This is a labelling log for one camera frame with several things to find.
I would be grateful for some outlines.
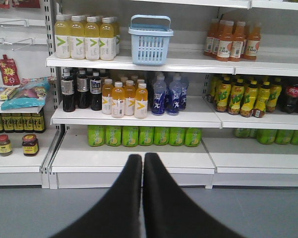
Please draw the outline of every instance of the gray floor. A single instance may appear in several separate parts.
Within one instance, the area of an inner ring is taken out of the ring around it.
[[[298,189],[184,190],[204,210],[248,238],[298,238]],[[0,238],[47,238],[78,219],[106,191],[1,188]]]

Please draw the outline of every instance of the red snack bag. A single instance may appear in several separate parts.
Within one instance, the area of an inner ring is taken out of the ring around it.
[[[0,8],[9,8],[9,0],[0,0]]]
[[[40,8],[39,0],[12,0],[13,7]]]
[[[2,57],[3,59],[0,59],[0,72],[3,84],[7,86],[20,84],[14,59],[8,59],[7,55],[2,55]]]

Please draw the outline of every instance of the light blue plastic basket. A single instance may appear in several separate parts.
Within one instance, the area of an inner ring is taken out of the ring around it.
[[[169,26],[134,24],[135,18],[166,19]],[[173,31],[168,16],[134,15],[128,32],[131,34],[132,59],[134,64],[162,65],[168,54],[168,46]]]

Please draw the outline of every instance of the basket handle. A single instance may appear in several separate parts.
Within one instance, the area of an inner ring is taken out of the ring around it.
[[[165,19],[169,21],[169,29],[171,27],[171,18],[168,16],[155,16],[155,15],[133,15],[130,20],[130,25],[132,25],[135,18],[153,18],[153,19]]]

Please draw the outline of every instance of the glass jar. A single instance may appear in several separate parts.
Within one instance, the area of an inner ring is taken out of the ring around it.
[[[11,143],[8,135],[0,135],[0,155],[7,156],[12,153]]]
[[[39,144],[35,134],[27,134],[22,137],[22,149],[25,156],[35,156],[38,154]]]

